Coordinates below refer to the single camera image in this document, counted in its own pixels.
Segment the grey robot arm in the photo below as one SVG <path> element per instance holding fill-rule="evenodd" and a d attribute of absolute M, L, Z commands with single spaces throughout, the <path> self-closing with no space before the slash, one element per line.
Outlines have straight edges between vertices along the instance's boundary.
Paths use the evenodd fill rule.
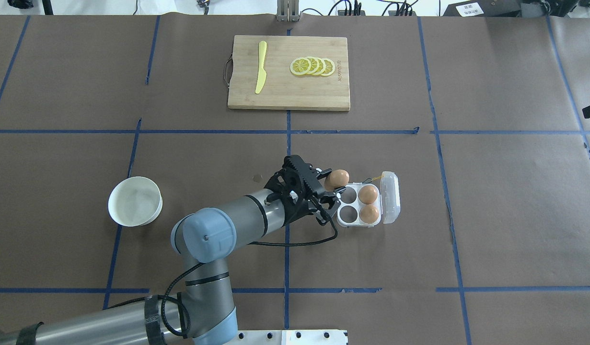
<path fill-rule="evenodd" d="M 227 257 L 245 245 L 306 216 L 335 227 L 340 194 L 349 183 L 344 170 L 320 170 L 298 155 L 284 158 L 264 188 L 182 218 L 171 233 L 185 271 L 165 293 L 46 325 L 0 331 L 0 345 L 224 345 L 240 334 Z"/>

